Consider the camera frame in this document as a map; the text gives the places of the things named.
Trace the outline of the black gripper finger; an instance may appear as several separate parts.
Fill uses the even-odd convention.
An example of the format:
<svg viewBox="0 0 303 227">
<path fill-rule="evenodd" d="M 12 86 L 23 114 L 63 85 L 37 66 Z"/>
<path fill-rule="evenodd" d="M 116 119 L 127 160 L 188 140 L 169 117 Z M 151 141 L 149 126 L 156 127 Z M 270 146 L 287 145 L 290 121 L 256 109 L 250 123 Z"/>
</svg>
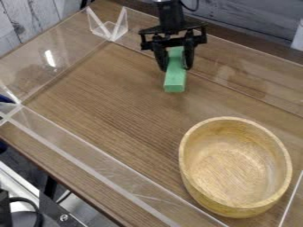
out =
<svg viewBox="0 0 303 227">
<path fill-rule="evenodd" d="M 163 72 L 165 72 L 168 66 L 168 52 L 165 47 L 161 45 L 161 37 L 159 35 L 152 37 L 152 51 L 159 68 Z"/>
<path fill-rule="evenodd" d="M 193 66 L 193 36 L 187 33 L 184 37 L 184 46 L 183 46 L 183 62 L 184 68 L 189 70 Z"/>
</svg>

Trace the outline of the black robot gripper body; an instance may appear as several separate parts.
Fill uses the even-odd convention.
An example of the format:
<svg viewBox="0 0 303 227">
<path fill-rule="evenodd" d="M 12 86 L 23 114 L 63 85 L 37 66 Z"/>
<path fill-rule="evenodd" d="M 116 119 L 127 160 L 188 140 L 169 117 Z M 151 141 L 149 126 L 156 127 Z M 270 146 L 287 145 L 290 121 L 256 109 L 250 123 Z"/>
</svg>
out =
<svg viewBox="0 0 303 227">
<path fill-rule="evenodd" d="M 189 8 L 183 0 L 152 0 L 159 11 L 160 24 L 139 31 L 141 37 L 141 49 L 153 50 L 153 45 L 173 47 L 191 43 L 196 47 L 207 43 L 205 24 L 192 22 L 184 18 L 183 9 L 193 12 L 199 4 Z"/>
</svg>

